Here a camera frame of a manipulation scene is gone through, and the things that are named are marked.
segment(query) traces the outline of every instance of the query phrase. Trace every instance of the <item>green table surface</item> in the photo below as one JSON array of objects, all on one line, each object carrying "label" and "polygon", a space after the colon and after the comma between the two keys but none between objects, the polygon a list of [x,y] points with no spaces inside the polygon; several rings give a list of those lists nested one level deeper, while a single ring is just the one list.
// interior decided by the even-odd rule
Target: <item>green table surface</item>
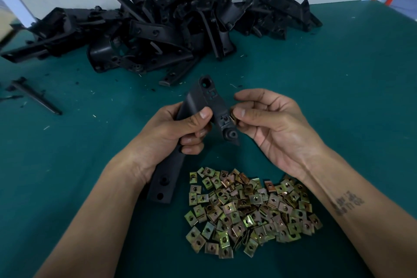
[{"label": "green table surface", "polygon": [[[163,71],[143,77],[122,69],[97,74],[86,48],[18,65],[1,60],[0,96],[9,95],[3,89],[11,80],[25,76],[34,89],[46,90],[63,116],[26,97],[0,103],[0,276],[31,277],[111,157],[158,108],[182,101],[204,74],[212,76],[229,105],[244,88],[294,98],[326,144],[416,217],[417,24],[376,1],[311,8],[322,28],[291,29],[286,41],[232,33],[236,54],[222,62],[208,55],[171,88],[158,85]],[[7,48],[27,36],[20,33]],[[240,139],[240,147],[231,147],[212,132],[204,151],[186,159],[170,205],[138,201],[116,276],[371,276],[316,198],[314,212],[324,228],[312,237],[268,242],[252,259],[242,249],[232,260],[195,254],[185,240],[188,172],[236,167],[273,182],[283,175],[248,137]],[[389,212],[387,222],[395,224]]]}]

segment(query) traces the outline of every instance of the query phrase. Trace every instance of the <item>right hand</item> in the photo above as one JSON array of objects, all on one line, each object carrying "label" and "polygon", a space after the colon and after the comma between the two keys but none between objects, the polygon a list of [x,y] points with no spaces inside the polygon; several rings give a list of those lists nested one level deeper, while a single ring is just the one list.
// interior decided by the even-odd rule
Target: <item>right hand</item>
[{"label": "right hand", "polygon": [[238,128],[279,169],[303,181],[308,160],[326,151],[297,103],[266,89],[245,89],[234,95],[243,101],[233,107]]}]

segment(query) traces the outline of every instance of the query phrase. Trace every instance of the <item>left hand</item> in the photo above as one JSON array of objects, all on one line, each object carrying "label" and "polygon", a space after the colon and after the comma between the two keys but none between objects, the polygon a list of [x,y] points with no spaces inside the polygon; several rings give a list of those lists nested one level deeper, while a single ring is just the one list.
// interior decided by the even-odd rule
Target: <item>left hand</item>
[{"label": "left hand", "polygon": [[114,159],[128,165],[136,178],[151,180],[156,165],[162,162],[180,140],[184,154],[197,155],[204,148],[205,135],[210,132],[213,111],[204,107],[200,112],[181,121],[174,121],[182,102],[165,106],[148,121],[142,131]]}]

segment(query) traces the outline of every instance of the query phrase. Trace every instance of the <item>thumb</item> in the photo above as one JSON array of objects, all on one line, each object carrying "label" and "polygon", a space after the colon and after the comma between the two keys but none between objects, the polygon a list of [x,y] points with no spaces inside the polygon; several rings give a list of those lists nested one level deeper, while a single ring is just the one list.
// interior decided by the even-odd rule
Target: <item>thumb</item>
[{"label": "thumb", "polygon": [[281,115],[279,112],[259,110],[259,109],[243,109],[236,107],[233,109],[233,115],[237,119],[254,125],[256,127],[267,127],[273,130],[279,126]]},{"label": "thumb", "polygon": [[171,122],[175,138],[179,139],[186,134],[202,130],[210,122],[212,116],[213,111],[209,107],[204,107],[200,112],[193,114],[189,118]]}]

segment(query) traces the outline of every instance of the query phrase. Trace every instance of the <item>fingernail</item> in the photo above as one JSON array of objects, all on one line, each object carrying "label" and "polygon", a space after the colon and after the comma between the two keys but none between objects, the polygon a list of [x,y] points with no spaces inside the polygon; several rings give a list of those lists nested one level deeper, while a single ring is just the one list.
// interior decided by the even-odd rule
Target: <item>fingernail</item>
[{"label": "fingernail", "polygon": [[184,154],[190,154],[191,153],[191,149],[189,147],[183,147],[181,151]]},{"label": "fingernail", "polygon": [[201,111],[200,111],[200,117],[205,119],[206,117],[208,117],[210,115],[210,108],[209,107],[204,107]]},{"label": "fingernail", "polygon": [[233,109],[233,114],[238,118],[243,118],[245,115],[245,111],[246,110],[241,107],[236,107]]}]

